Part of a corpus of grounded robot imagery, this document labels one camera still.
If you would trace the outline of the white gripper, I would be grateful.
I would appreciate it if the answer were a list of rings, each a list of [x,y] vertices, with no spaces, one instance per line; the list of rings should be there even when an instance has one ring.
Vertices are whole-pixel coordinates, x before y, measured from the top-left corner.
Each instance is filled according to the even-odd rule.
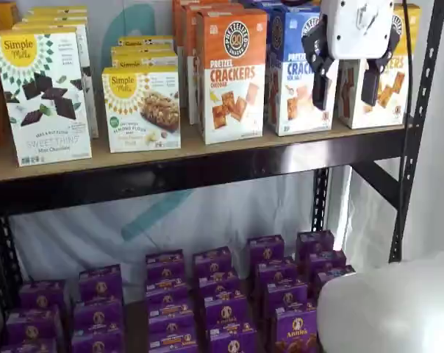
[[[329,0],[321,2],[316,25],[303,37],[307,62],[314,72],[312,102],[326,109],[334,59],[366,59],[361,99],[375,105],[380,76],[393,56],[403,26],[393,15],[394,2],[385,0]]]

